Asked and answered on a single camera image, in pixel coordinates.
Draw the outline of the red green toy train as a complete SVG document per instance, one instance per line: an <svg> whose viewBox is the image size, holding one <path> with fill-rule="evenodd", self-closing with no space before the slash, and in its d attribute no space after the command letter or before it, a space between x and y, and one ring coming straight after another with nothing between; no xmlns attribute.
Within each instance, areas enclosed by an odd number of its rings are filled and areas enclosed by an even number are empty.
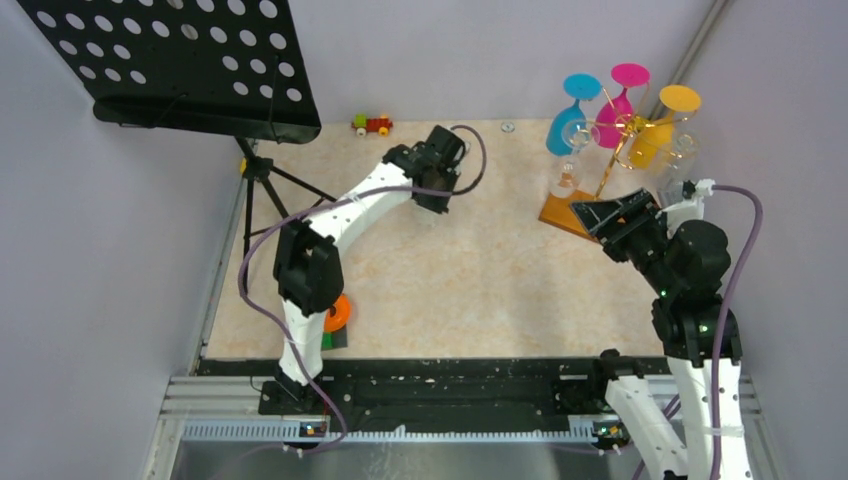
<svg viewBox="0 0 848 480"><path fill-rule="evenodd" d="M364 137L371 133L386 137L393 129L393 122L387 115L369 117L366 114L356 114L351 122L351 128L357 136Z"/></svg>

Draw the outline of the yellow wine glass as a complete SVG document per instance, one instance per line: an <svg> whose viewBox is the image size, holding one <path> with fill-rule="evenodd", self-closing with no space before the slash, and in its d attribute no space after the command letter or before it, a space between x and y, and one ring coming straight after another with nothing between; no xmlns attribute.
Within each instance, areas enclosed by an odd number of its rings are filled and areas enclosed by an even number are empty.
<svg viewBox="0 0 848 480"><path fill-rule="evenodd" d="M665 115L646 120L627 152L627 162L636 169L647 170L654 164L674 164L693 157L699 148L695 136L682 124L701 107L700 95L692 88L673 84L663 87L658 95Z"/></svg>

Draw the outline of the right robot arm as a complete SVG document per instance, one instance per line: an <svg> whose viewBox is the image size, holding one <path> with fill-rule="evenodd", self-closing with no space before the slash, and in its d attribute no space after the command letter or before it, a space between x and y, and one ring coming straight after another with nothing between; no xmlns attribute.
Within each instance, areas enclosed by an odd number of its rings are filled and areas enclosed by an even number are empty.
<svg viewBox="0 0 848 480"><path fill-rule="evenodd" d="M662 207L639 189L571 210L613 261L631 263L657 297L652 324L677 387L684 433L656 404L638 363L608 350L593 362L589 404L613 412L653 479L751 479L739 383L741 339L722 278L726 233L695 198Z"/></svg>

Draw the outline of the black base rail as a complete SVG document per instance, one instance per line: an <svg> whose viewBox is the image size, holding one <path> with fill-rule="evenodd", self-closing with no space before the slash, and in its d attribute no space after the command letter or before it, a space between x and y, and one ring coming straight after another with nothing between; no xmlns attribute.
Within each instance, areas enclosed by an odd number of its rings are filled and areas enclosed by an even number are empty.
<svg viewBox="0 0 848 480"><path fill-rule="evenodd" d="M274 360L203 360L203 377L246 377L258 412L297 419L299 437L348 428L356 435L541 434L556 441L616 441L627 430L603 400L593 358L328 359L317 384L287 387Z"/></svg>

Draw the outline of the grey corner pipe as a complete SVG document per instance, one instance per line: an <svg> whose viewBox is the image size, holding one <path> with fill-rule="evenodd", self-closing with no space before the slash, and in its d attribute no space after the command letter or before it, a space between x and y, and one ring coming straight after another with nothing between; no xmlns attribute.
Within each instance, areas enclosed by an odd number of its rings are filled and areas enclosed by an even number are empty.
<svg viewBox="0 0 848 480"><path fill-rule="evenodd" d="M703 50L735 4L734 0L713 0L709 3L709 8L690 36L671 73L660 82L661 87L688 82Z"/></svg>

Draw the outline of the short clear glass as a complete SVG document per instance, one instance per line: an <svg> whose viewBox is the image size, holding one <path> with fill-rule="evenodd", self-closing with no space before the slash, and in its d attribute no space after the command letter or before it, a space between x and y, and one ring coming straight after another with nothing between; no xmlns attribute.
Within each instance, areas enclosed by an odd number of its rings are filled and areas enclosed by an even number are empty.
<svg viewBox="0 0 848 480"><path fill-rule="evenodd" d="M575 149L571 155L553 156L553 167L549 177L549 192L555 198L565 199L578 190L584 173L585 150L595 142L593 125L585 123L573 137Z"/></svg>

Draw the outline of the black perforated music stand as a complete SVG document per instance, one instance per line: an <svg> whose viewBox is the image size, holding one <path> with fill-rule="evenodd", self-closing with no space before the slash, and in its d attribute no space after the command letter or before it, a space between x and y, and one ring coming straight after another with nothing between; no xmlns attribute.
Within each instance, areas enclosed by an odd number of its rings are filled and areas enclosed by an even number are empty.
<svg viewBox="0 0 848 480"><path fill-rule="evenodd" d="M5 1L2 267L85 299L212 276L228 201L321 120L285 1Z"/></svg>

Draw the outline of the pink wine glass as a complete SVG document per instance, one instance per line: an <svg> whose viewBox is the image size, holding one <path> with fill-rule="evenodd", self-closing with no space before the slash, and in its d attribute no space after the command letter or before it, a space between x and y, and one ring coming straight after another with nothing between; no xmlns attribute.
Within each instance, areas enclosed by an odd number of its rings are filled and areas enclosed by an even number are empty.
<svg viewBox="0 0 848 480"><path fill-rule="evenodd" d="M621 89L617 95L606 98L606 103L596 115L593 134L600 147L614 149L623 138L623 128L617 127L617 124L626 123L634 113L628 92L647 86L651 73L641 64L621 63L611 69L610 76Z"/></svg>

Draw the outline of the wooden gold wine glass rack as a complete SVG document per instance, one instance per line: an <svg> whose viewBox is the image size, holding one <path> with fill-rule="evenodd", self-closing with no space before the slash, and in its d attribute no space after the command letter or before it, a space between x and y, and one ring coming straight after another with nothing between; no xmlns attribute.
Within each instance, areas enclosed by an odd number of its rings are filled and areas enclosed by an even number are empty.
<svg viewBox="0 0 848 480"><path fill-rule="evenodd" d="M631 146L631 143L638 131L644 126L643 122L646 120L652 119L649 119L634 112L626 123L617 124L617 127L623 128L623 138L619 141L619 144L614 149L609 149L610 159L606 163L604 170L599 174L598 182L595 184L591 184L591 189L589 191L579 186L578 190L575 193L565 199L555 198L549 192L548 197L539 214L539 220L551 226L555 226L569 233L587 239L589 235L587 234L586 230L580 225L579 221L570 209L572 203L578 201L600 200L605 193L610 178L618 169L643 171L645 173L652 173L654 175L657 175L658 164L654 164L649 169L644 170L636 169L627 162L627 152ZM595 119L586 121L590 122L594 128Z"/></svg>

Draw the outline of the tall clear wine glass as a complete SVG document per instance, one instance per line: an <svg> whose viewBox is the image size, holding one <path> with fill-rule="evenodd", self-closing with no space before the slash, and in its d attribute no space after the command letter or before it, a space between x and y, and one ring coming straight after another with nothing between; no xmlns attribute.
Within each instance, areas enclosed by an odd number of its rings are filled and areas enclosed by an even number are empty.
<svg viewBox="0 0 848 480"><path fill-rule="evenodd" d="M672 136L666 150L661 151L657 173L657 194L662 207L684 199L683 184L688 179L700 149L699 140L689 131Z"/></svg>

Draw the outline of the blue wine glass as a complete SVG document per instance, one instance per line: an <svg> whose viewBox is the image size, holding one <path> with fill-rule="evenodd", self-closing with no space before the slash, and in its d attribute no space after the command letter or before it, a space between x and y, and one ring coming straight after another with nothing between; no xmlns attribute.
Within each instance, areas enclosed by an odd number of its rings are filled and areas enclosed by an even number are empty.
<svg viewBox="0 0 848 480"><path fill-rule="evenodd" d="M586 123L581 103L596 98L602 91L602 85L589 73L575 73L564 79L563 90L574 102L554 117L546 137L548 152L557 157L573 153L573 137Z"/></svg>

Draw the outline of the orange tape dispenser toy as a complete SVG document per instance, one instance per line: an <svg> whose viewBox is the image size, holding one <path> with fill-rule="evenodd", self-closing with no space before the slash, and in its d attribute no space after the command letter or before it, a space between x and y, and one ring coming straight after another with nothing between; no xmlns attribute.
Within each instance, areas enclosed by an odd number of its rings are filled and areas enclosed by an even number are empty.
<svg viewBox="0 0 848 480"><path fill-rule="evenodd" d="M349 298L342 294L326 311L322 334L323 351L346 348L348 346L347 325L353 313Z"/></svg>

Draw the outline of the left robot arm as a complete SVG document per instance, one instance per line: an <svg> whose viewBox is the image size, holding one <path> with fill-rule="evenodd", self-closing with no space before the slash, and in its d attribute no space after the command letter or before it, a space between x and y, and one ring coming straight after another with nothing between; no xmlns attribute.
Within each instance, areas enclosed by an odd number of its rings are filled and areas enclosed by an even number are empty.
<svg viewBox="0 0 848 480"><path fill-rule="evenodd" d="M376 221L408 201L431 212L447 210L467 154L466 142L435 126L412 146L390 148L355 187L333 204L283 225L272 274L287 329L275 380L297 413L319 404L325 317L342 297L342 257Z"/></svg>

